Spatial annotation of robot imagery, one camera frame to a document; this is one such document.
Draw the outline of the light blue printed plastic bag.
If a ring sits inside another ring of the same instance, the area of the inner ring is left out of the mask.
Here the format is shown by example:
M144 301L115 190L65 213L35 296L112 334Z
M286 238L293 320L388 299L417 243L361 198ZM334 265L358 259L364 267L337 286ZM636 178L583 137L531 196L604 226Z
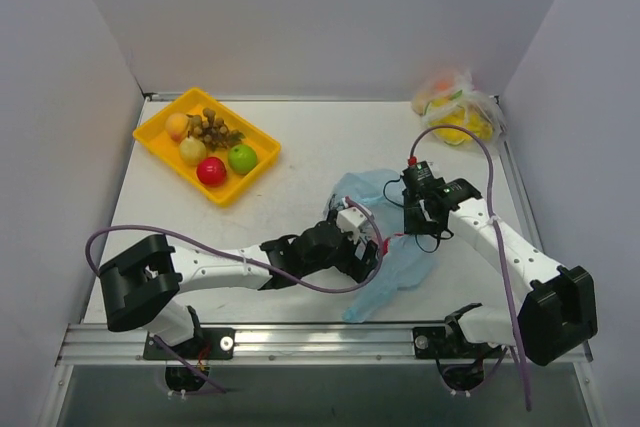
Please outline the light blue printed plastic bag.
M402 185L399 175L389 169L346 173L334 185L326 208L331 209L348 196L369 209L383 240L402 233L384 255L380 272L342 315L346 323L363 323L394 303L396 295L419 287L437 265L437 257L424 248L432 244L424 237L404 233Z

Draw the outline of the green apple fruit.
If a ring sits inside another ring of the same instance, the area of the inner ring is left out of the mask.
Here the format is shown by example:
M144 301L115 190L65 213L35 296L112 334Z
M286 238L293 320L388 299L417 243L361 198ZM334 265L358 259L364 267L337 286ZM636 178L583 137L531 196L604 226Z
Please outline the green apple fruit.
M249 145L238 144L229 150L228 163L236 174L246 175L257 166L258 156Z

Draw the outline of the red round fruit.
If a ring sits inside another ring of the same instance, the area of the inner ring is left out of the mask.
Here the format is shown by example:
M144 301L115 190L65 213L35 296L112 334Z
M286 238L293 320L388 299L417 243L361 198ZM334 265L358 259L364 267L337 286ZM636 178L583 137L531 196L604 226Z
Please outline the red round fruit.
M208 157L197 165L196 176L199 182L205 186L219 187L227 180L227 169L220 158Z

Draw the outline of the yellow lemon fruit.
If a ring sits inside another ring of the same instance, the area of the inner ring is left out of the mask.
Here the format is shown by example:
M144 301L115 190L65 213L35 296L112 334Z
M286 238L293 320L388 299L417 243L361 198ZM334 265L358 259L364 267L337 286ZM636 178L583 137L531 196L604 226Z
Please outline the yellow lemon fruit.
M207 148L205 144L195 138L185 138L178 147L181 160L189 166L197 166L207 157Z

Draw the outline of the orange peach fruit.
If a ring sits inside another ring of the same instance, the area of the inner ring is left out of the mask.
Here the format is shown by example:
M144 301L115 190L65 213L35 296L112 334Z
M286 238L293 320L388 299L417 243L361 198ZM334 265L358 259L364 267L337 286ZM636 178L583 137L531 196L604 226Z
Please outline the orange peach fruit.
M169 115L165 121L165 132L169 138L180 143L188 135L190 126L190 117L184 113L173 113Z

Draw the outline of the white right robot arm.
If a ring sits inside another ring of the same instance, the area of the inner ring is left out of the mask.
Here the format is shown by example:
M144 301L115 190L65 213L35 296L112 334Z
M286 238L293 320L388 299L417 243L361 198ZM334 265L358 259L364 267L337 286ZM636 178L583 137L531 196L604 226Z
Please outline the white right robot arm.
M594 281L583 267L567 268L534 247L491 213L465 179L437 178L415 158L401 179L405 233L436 242L461 239L506 287L504 310L472 303L447 316L443 342L450 353L465 356L478 344L517 347L546 366L597 334Z

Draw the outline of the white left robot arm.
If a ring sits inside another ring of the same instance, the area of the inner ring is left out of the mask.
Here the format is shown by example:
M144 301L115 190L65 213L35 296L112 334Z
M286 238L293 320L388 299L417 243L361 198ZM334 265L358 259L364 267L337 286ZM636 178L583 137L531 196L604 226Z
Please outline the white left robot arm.
M295 285L320 288L307 277L331 268L350 277L356 289L380 269L380 238L365 234L365 219L324 220L299 235L285 235L237 250L216 250L198 242L169 243L155 229L104 262L97 270L106 322L112 332L144 328L180 358L196 355L202 332L196 310L178 295L222 288L255 291Z

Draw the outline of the clear bag of yellow fruit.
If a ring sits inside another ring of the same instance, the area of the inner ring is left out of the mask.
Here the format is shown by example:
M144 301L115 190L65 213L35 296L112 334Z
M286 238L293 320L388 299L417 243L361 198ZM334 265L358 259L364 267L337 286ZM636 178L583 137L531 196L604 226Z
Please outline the clear bag of yellow fruit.
M496 97L475 87L469 70L444 69L428 78L411 100L425 127L454 125L493 143L506 134Z

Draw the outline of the yellow plastic tray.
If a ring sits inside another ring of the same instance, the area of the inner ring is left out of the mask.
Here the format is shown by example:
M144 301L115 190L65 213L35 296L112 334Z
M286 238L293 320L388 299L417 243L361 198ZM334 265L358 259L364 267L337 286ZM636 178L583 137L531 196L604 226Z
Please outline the yellow plastic tray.
M229 206L272 167L268 134L199 88L141 123L134 139L219 206Z

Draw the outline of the aluminium front rail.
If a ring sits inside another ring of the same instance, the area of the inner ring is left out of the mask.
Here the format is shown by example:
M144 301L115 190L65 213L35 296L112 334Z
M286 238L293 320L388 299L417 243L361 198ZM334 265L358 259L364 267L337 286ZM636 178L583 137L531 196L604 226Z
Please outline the aluminium front rail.
M414 355L412 330L431 323L237 324L229 360L188 360L194 366L262 364L376 364L433 361ZM59 365L176 365L174 360L145 360L147 332L113 333L101 324L67 329L57 357Z

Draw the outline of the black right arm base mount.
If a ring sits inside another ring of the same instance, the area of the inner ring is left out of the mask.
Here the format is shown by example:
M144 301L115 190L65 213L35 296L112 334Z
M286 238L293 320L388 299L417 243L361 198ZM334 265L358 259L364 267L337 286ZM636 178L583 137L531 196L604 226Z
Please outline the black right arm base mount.
M443 321L412 330L414 355L417 359L476 361L497 358L502 348L489 343L470 343L464 336L459 320L474 312L480 303L468 304L447 315Z

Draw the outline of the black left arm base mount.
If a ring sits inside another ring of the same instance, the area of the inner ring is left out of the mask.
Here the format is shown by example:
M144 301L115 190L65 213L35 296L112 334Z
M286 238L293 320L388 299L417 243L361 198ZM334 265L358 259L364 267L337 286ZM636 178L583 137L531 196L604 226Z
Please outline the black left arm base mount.
M170 301L143 326L147 330L145 360L174 360L157 338L186 360L229 360L233 357L236 331L227 326L202 327L195 309Z

